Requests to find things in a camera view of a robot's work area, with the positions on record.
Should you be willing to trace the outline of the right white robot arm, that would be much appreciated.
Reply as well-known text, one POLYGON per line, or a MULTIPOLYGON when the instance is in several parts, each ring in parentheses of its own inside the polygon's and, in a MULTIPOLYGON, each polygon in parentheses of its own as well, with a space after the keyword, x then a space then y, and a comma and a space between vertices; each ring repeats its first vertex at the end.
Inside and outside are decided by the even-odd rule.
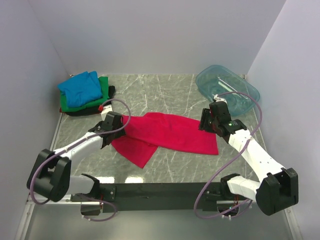
POLYGON ((254 139, 244 123, 233 120, 227 103, 221 100, 202 110, 199 129, 223 138, 252 168, 258 181, 238 173, 209 182, 202 194, 209 201, 231 201, 236 196, 256 202, 267 216, 292 207, 299 202, 298 173, 274 160, 254 139))

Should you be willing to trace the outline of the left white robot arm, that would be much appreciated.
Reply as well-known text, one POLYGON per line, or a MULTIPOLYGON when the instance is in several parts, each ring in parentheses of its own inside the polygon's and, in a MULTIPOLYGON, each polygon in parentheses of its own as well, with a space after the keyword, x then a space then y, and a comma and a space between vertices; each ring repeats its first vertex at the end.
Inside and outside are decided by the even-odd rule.
POLYGON ((88 201, 96 200, 100 195, 98 180, 86 175, 72 180, 72 164, 124 136, 123 121, 121 114, 110 111, 80 139, 55 151, 42 150, 26 183, 33 202, 38 205, 58 202, 67 194, 75 194, 76 187, 88 201))

